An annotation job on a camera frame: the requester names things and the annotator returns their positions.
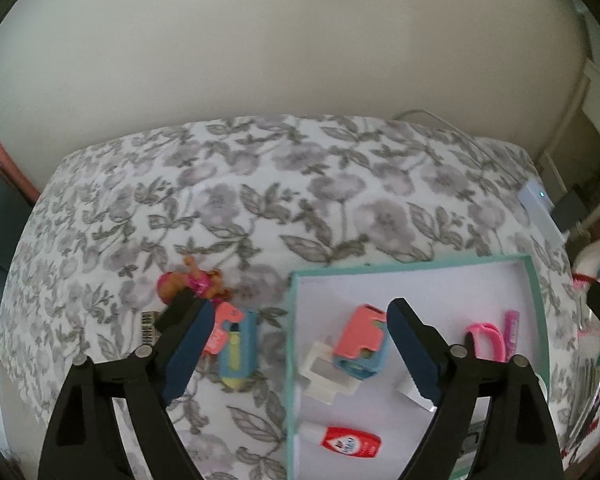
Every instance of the purple glue stick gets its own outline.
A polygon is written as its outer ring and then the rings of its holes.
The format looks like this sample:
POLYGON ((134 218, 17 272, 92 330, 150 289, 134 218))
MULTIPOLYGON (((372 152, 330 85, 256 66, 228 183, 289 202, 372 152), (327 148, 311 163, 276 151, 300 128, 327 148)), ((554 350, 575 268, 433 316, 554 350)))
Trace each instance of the purple glue stick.
POLYGON ((505 359, 509 361, 516 353, 518 346, 518 321, 520 313, 517 310, 507 310, 504 315, 504 346, 505 359))

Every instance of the green object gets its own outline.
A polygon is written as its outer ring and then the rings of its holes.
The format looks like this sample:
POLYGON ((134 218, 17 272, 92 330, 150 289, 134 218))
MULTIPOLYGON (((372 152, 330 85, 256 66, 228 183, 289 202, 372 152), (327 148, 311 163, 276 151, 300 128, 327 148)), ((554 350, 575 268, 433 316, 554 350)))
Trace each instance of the green object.
MULTIPOLYGON (((290 320, 289 329, 286 338, 286 431, 290 436, 286 444, 286 478, 292 480, 295 478, 295 450, 294 439, 296 434, 296 342, 295 342, 295 318, 296 318, 296 293, 298 288, 298 278, 303 276, 333 276, 338 274, 373 274, 376 272, 404 272, 405 270, 431 270, 441 269, 443 267, 462 267, 476 264, 489 264, 497 262, 506 262, 511 260, 521 260, 524 263, 526 275, 529 279, 531 295, 536 307, 536 326, 538 327, 538 339, 540 348, 540 363, 536 368, 538 374, 542 377, 547 389, 550 387, 549 380, 549 341, 546 330, 546 319, 544 316, 544 304, 542 303, 542 293, 538 275, 534 268, 533 260, 528 254, 500 254, 497 256, 478 257, 474 254, 468 254, 463 251, 457 254, 450 254, 447 258, 433 260, 430 262, 413 262, 408 264, 391 264, 380 266, 355 267, 350 269, 328 267, 327 269, 303 270, 294 272, 292 275, 291 288, 286 295, 286 306, 288 307, 290 320)), ((469 469, 456 470, 453 472, 450 480, 463 480, 467 477, 469 469)))

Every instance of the red glue bottle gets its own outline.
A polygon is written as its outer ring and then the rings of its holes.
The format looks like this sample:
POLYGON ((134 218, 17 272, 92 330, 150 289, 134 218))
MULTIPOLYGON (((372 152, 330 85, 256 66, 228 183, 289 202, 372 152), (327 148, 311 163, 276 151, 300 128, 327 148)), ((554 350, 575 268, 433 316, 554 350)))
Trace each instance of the red glue bottle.
POLYGON ((302 422, 298 426, 298 436, 329 451, 359 458, 375 457, 382 444, 380 437, 372 433, 351 428, 321 426, 313 422, 302 422))

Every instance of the floral bedsheet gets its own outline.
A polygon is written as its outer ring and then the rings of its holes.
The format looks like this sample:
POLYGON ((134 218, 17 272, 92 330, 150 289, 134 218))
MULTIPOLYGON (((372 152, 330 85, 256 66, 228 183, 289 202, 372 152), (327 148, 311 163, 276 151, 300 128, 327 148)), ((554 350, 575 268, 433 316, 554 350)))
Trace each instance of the floral bedsheet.
MULTIPOLYGON (((518 180, 519 147, 476 139, 518 180)), ((286 311, 294 270, 529 253, 550 335, 550 407, 563 434, 574 396, 575 302, 566 254, 531 225, 509 174, 458 134, 343 116, 241 117, 158 128, 67 156, 22 234, 0 313, 0 358, 48 422, 78 352, 96 362, 141 342, 158 276, 193 254, 259 312, 260 370, 236 392, 201 364, 169 408, 209 480, 282 480, 286 311)), ((125 405, 136 478, 149 477, 125 405)))

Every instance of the lip balm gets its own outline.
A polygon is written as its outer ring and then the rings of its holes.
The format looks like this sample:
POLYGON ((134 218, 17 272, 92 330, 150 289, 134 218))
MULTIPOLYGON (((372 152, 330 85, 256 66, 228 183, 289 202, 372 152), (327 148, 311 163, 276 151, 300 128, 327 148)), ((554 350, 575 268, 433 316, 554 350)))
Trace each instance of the lip balm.
POLYGON ((520 313, 517 310, 507 310, 504 314, 504 348, 505 361, 508 362, 515 353, 518 346, 518 323, 520 313))
POLYGON ((321 426, 313 422, 302 422, 298 426, 302 440, 318 444, 329 451, 346 456, 373 458, 378 454, 380 437, 366 431, 321 426))

